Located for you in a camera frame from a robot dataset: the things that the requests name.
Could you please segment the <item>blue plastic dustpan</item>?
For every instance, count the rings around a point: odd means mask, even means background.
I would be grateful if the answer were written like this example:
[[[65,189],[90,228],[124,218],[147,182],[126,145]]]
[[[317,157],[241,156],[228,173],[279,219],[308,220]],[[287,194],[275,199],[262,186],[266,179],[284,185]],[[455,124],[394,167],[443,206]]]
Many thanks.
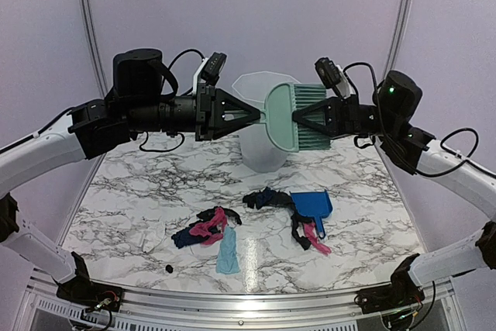
[[[319,239],[326,238],[324,219],[333,211],[332,202],[327,191],[302,191],[290,194],[298,213],[315,221]]]

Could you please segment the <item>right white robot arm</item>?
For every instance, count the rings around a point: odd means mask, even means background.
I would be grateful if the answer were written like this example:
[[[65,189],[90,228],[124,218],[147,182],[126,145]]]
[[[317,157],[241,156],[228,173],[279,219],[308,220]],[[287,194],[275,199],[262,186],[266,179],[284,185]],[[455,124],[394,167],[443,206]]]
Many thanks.
[[[407,258],[391,276],[384,300],[399,306],[415,288],[480,268],[495,268],[495,174],[457,153],[444,141],[410,124],[422,89],[406,74],[389,71],[374,82],[372,105],[351,93],[354,85],[337,67],[319,67],[317,75],[334,96],[294,112],[292,119],[330,139],[373,136],[390,161],[403,171],[433,181],[469,202],[488,218],[476,233],[431,253]]]

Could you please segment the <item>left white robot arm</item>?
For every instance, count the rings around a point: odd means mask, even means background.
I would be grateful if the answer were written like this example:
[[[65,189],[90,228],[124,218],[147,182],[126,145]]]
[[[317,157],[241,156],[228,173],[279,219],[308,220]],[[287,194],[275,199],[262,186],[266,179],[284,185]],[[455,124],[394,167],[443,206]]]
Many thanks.
[[[80,303],[98,297],[84,260],[68,252],[19,212],[12,191],[45,173],[99,157],[141,133],[176,136],[193,133],[198,141],[217,140],[254,124],[260,111],[216,82],[224,53],[204,59],[193,91],[180,95],[179,84],[161,51],[142,48],[113,60],[113,86],[102,99],[70,108],[38,131],[1,151],[1,244],[48,273]]]

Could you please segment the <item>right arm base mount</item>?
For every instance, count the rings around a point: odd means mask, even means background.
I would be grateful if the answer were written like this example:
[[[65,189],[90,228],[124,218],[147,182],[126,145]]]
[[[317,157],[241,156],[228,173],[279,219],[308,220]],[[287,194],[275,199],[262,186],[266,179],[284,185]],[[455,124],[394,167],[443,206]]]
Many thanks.
[[[356,293],[354,302],[363,314],[401,308],[425,299],[421,285],[416,285],[408,274],[413,261],[419,256],[416,253],[406,257],[391,274],[389,284],[364,288]]]

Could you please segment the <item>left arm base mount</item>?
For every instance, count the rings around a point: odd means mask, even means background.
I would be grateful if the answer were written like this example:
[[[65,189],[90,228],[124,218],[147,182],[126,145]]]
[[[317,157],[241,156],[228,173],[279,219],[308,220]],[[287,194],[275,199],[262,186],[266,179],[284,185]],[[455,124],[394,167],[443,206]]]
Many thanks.
[[[111,312],[120,309],[123,289],[90,279],[84,259],[71,252],[75,264],[74,276],[65,282],[55,281],[57,297],[96,310],[98,304],[108,307]]]

